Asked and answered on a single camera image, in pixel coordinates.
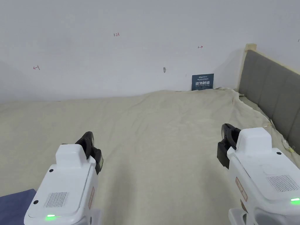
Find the wrinkled sheet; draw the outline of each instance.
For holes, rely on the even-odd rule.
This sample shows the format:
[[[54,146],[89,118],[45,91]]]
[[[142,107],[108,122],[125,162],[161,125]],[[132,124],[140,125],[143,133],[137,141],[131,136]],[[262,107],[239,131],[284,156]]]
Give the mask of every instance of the wrinkled sheet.
[[[216,157],[224,123],[267,126],[273,146],[297,162],[269,120],[231,89],[3,104],[0,194],[37,190],[59,145],[92,131],[104,157],[93,201],[103,225],[228,225],[240,203]]]

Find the bed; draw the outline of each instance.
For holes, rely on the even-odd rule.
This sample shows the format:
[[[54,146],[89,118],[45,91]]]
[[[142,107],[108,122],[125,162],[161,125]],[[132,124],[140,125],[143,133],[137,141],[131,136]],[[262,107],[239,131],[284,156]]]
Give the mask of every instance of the bed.
[[[92,131],[104,158],[94,200],[102,224],[228,225],[228,210],[240,202],[216,158],[221,126],[264,127],[273,146],[299,166],[299,82],[248,44],[239,93],[218,88],[2,104],[0,195],[37,190],[58,146]]]

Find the wooden bedpost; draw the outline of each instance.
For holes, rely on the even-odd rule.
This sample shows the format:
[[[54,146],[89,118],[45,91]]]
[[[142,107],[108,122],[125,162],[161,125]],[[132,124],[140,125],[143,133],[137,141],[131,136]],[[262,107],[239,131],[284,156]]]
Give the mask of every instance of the wooden bedpost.
[[[241,81],[241,77],[242,77],[242,71],[243,71],[243,68],[244,68],[244,62],[245,62],[245,58],[246,58],[247,51],[248,51],[248,50],[256,51],[256,47],[257,47],[257,45],[256,45],[256,44],[253,44],[253,43],[252,43],[252,44],[246,44],[246,47],[245,47],[245,50],[244,50],[244,53],[243,53],[243,57],[242,57],[240,74],[239,74],[239,76],[238,76],[238,87],[237,87],[237,91],[239,91],[239,88],[240,88],[240,81]]]

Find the gray upholstered headboard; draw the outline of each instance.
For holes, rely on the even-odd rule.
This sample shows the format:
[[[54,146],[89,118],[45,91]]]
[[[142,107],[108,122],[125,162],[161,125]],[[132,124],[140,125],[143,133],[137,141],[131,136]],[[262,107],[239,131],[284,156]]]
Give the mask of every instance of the gray upholstered headboard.
[[[247,50],[239,92],[262,109],[300,154],[300,75]]]

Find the dark blue sign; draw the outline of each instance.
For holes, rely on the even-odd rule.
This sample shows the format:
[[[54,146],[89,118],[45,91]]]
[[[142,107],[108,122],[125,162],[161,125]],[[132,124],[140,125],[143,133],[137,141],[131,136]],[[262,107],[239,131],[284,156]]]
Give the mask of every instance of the dark blue sign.
[[[214,74],[202,74],[192,76],[192,91],[212,89],[214,85]]]

